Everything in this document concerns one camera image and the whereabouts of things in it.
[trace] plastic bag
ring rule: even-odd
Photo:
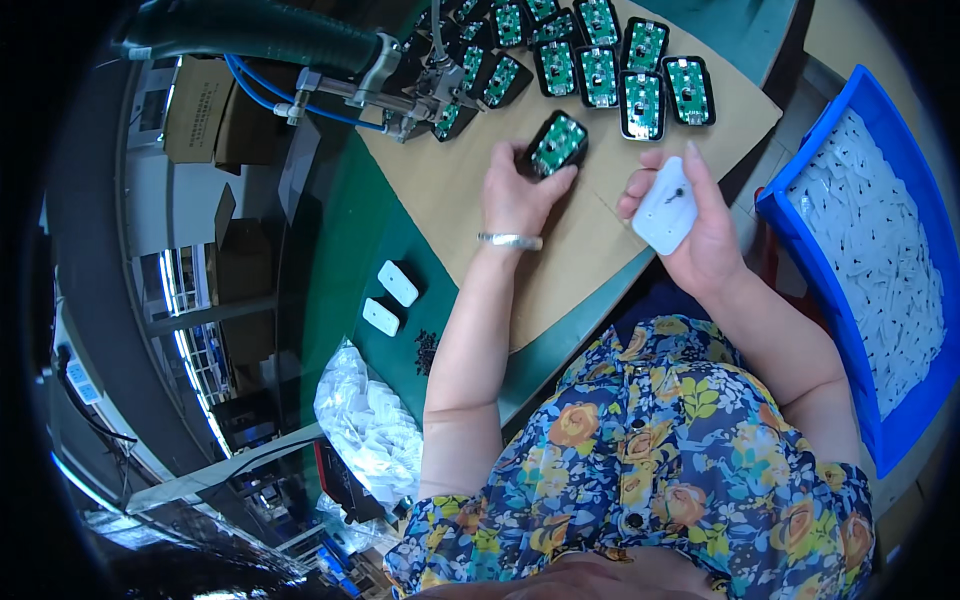
[[[347,525],[344,522],[347,513],[325,492],[321,492],[320,499],[317,500],[317,511],[322,514],[324,531],[339,543],[347,554],[363,552],[380,543],[393,545],[400,542],[399,534],[382,518]]]
[[[367,364],[348,340],[326,363],[313,412],[333,448],[377,502],[392,508],[420,486],[423,435],[384,383],[368,379]]]

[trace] black plastic housing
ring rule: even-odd
[[[534,136],[533,140],[530,142],[530,145],[527,146],[527,149],[523,152],[523,155],[521,155],[520,158],[516,160],[516,168],[521,175],[524,175],[529,178],[534,178],[534,179],[541,179],[541,180],[545,179],[544,177],[541,177],[540,174],[538,174],[534,170],[532,158],[534,155],[534,151],[537,149],[537,147],[542,142],[542,140],[546,137],[546,133],[550,131],[550,126],[559,116],[564,116],[567,119],[570,119],[571,121],[576,122],[577,125],[579,125],[584,130],[584,141],[581,142],[580,145],[577,147],[576,152],[574,152],[572,155],[568,156],[566,160],[564,160],[564,162],[561,164],[561,168],[569,164],[575,164],[578,167],[583,164],[584,158],[587,157],[587,147],[590,140],[589,131],[587,131],[587,128],[584,126],[583,123],[581,123],[580,121],[577,121],[567,113],[563,112],[562,110],[554,110],[553,113],[550,114],[550,116],[547,118],[547,120],[543,121],[543,125],[540,126],[540,129],[537,131],[537,135]]]
[[[467,25],[474,22],[482,23],[480,29],[477,30],[477,33],[473,34],[472,39],[465,39],[464,29],[467,27]],[[486,18],[473,19],[469,23],[464,23],[464,26],[460,28],[459,39],[461,45],[463,46],[475,44],[484,50],[492,50],[495,47],[493,44],[493,26]]]
[[[600,108],[590,103],[589,96],[587,94],[587,72],[584,69],[584,63],[580,58],[580,55],[586,50],[592,50],[594,48],[606,49],[613,52],[613,81],[616,83],[616,102],[617,104],[604,107],[604,108],[616,108],[620,103],[620,64],[616,59],[616,48],[610,45],[599,45],[599,46],[585,46],[583,48],[577,48],[573,51],[573,64],[577,73],[577,88],[580,90],[580,100],[584,103],[584,106],[587,108]]]
[[[420,32],[414,31],[403,40],[401,47],[407,56],[414,59],[422,59],[430,52],[430,48],[433,47],[433,42]]]
[[[479,110],[474,108],[460,106],[460,111],[457,112],[457,118],[453,120],[453,125],[450,127],[450,133],[448,133],[444,139],[440,139],[437,136],[437,124],[435,123],[432,129],[434,138],[442,144],[450,141],[451,139],[455,139],[458,135],[460,135],[461,132],[463,132],[464,129],[467,128],[467,125],[470,124],[470,121],[473,120],[473,117],[475,117],[478,112]]]
[[[414,21],[414,29],[418,29],[420,31],[429,31],[431,27],[431,14],[433,14],[433,11],[431,10],[430,6],[427,6],[427,8],[423,9],[423,11],[417,17],[417,20]]]
[[[620,71],[619,75],[616,76],[616,97],[619,102],[620,107],[620,133],[623,134],[627,139],[634,140],[635,142],[659,142],[663,139],[663,134],[666,133],[664,125],[666,124],[666,113],[668,107],[663,103],[660,103],[660,117],[657,119],[657,137],[651,137],[650,139],[639,139],[633,137],[628,133],[627,129],[627,114],[629,113],[632,107],[627,106],[627,86],[625,81],[628,75],[639,75],[640,71]],[[663,76],[660,73],[653,71],[643,71],[643,75],[647,77],[656,77],[660,82],[660,97],[663,97],[663,94],[666,92],[665,84],[663,82]]]
[[[490,78],[493,76],[493,72],[496,70],[496,66],[500,63],[500,60],[502,58],[506,57],[507,59],[515,62],[516,65],[520,67],[517,70],[516,75],[514,76],[514,81],[510,84],[510,87],[507,88],[506,93],[504,93],[503,99],[500,100],[500,102],[495,106],[488,105],[486,102],[484,103],[487,106],[487,108],[496,109],[496,108],[504,108],[508,106],[511,102],[516,100],[516,97],[520,95],[520,92],[526,89],[527,85],[529,85],[530,82],[534,80],[534,74],[530,72],[530,69],[523,66],[523,64],[520,63],[519,60],[510,56],[506,52],[500,51],[498,53],[495,53],[494,57],[496,58],[496,60],[492,60],[490,62],[486,72],[483,71],[482,66],[480,67],[480,73],[477,74],[477,79],[473,83],[473,89],[478,90],[477,91],[477,93],[479,94],[479,96],[477,96],[478,98],[483,97],[483,90],[485,87],[487,87],[487,84],[490,82]]]
[[[700,64],[700,70],[704,74],[704,90],[707,92],[707,110],[709,110],[710,117],[704,121],[703,125],[690,125],[680,118],[680,111],[677,109],[677,97],[673,93],[673,84],[670,83],[670,75],[666,71],[666,65],[670,62],[676,62],[679,59],[686,59],[687,62],[697,62]],[[681,125],[686,125],[687,127],[709,127],[716,123],[717,120],[717,109],[713,103],[713,85],[710,84],[710,73],[707,71],[707,62],[700,57],[689,56],[689,57],[663,57],[663,60],[660,61],[660,70],[663,73],[663,84],[667,87],[667,95],[670,96],[670,104],[673,106],[673,117]]]
[[[543,94],[545,98],[563,98],[565,96],[571,96],[577,93],[577,89],[580,87],[580,78],[577,76],[577,66],[576,66],[576,49],[573,47],[573,42],[569,39],[555,39],[554,41],[565,41],[570,44],[570,60],[573,62],[573,89],[570,90],[570,93],[564,94],[563,96],[557,96],[556,94],[551,94],[550,90],[546,86],[546,72],[543,70],[543,53],[542,50],[547,45],[553,43],[550,41],[543,41],[539,44],[536,44],[533,47],[534,51],[534,66],[537,68],[537,83],[540,84],[540,93]]]
[[[491,8],[490,11],[490,23],[493,29],[493,44],[497,48],[502,48],[504,50],[509,48],[517,48],[517,46],[522,46],[526,43],[526,40],[530,37],[530,17],[527,16],[527,11],[523,8],[522,3],[520,2],[508,2],[504,6],[514,5],[520,9],[520,42],[512,45],[505,46],[503,42],[500,41],[500,28],[496,23],[496,7]]]
[[[663,57],[666,56],[666,47],[670,44],[670,28],[666,26],[665,23],[660,23],[653,19],[644,19],[638,16],[632,16],[627,20],[627,28],[623,30],[623,39],[620,40],[622,44],[621,48],[623,51],[620,53],[620,70],[621,71],[637,71],[635,68],[629,68],[627,66],[627,59],[630,57],[630,46],[634,40],[634,25],[637,23],[642,23],[646,25],[647,23],[653,23],[655,27],[663,28],[663,46],[660,48],[660,53],[657,55],[657,60],[654,61],[654,64],[657,68],[660,68],[660,62],[663,60]]]
[[[576,0],[573,3],[573,16],[577,20],[577,24],[580,26],[580,33],[584,37],[584,43],[592,44],[593,40],[590,37],[590,31],[588,28],[587,22],[584,20],[584,16],[580,13],[580,5],[589,4],[588,0]],[[616,7],[613,5],[613,2],[607,3],[610,6],[610,15],[613,17],[613,28],[616,30],[616,35],[619,38],[615,44],[609,44],[611,46],[619,46],[623,42],[623,30],[620,29],[620,19],[616,16]]]

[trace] woman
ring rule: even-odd
[[[488,233],[536,236],[576,177],[565,167],[529,182],[514,164],[523,148],[493,149]],[[662,160],[640,157],[621,218]],[[839,354],[747,269],[693,143],[684,172],[699,214],[660,259],[709,321],[654,314],[611,327],[506,449],[496,398],[522,251],[477,251],[427,385],[420,502],[385,560],[400,595],[766,599],[862,588],[873,522]]]

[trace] green circuit board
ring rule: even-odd
[[[573,15],[569,12],[561,14],[549,23],[544,23],[538,29],[535,29],[530,36],[532,43],[541,43],[544,41],[553,41],[562,37],[572,36],[574,32]]]
[[[453,122],[457,120],[458,114],[460,114],[460,105],[446,105],[443,120],[434,126],[433,133],[437,139],[446,139],[450,135],[450,129],[453,127]]]
[[[587,34],[590,45],[614,45],[620,41],[620,32],[613,22],[613,13],[610,12],[608,0],[587,0],[577,7],[580,15],[587,23]]]
[[[633,139],[656,139],[660,135],[660,79],[643,73],[623,78],[627,98],[627,133]]]
[[[484,104],[491,108],[499,106],[519,70],[519,65],[513,59],[506,55],[500,57],[487,87],[483,90]]]
[[[637,71],[656,71],[657,59],[666,39],[666,30],[653,21],[634,23],[633,36],[630,38],[630,53],[627,55],[627,68]]]
[[[540,48],[543,62],[543,77],[546,89],[554,96],[565,96],[577,88],[576,75],[573,72],[573,57],[570,56],[570,43],[551,41]]]
[[[523,43],[523,30],[520,28],[519,4],[508,4],[497,7],[493,12],[493,20],[496,21],[496,34],[500,39],[500,45],[504,48],[513,48]]]
[[[480,70],[480,64],[483,62],[483,48],[480,46],[468,46],[464,52],[464,81],[461,84],[464,91],[470,91],[473,82],[476,81],[477,71]]]
[[[463,41],[472,41],[473,38],[477,35],[477,32],[480,31],[480,28],[483,27],[484,21],[473,21],[469,23],[462,32],[460,32],[460,39]]]
[[[584,68],[587,99],[597,108],[616,106],[616,72],[613,69],[613,50],[591,48],[580,53]]]
[[[455,21],[462,21],[467,18],[467,15],[470,13],[470,11],[476,7],[477,2],[480,2],[480,0],[466,0],[453,14],[453,19]]]
[[[704,72],[699,62],[687,59],[666,64],[670,87],[677,100],[677,116],[687,125],[703,125],[710,118]]]
[[[579,123],[558,115],[530,157],[534,171],[541,177],[553,175],[577,152],[585,137],[587,132]]]
[[[560,12],[560,5],[557,0],[526,0],[530,13],[534,16],[534,21],[540,23],[545,21],[551,15]]]

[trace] woman's left hand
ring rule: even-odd
[[[540,235],[550,208],[570,189],[577,167],[566,166],[543,181],[531,182],[516,171],[516,156],[526,150],[521,141],[497,142],[483,182],[484,231]]]

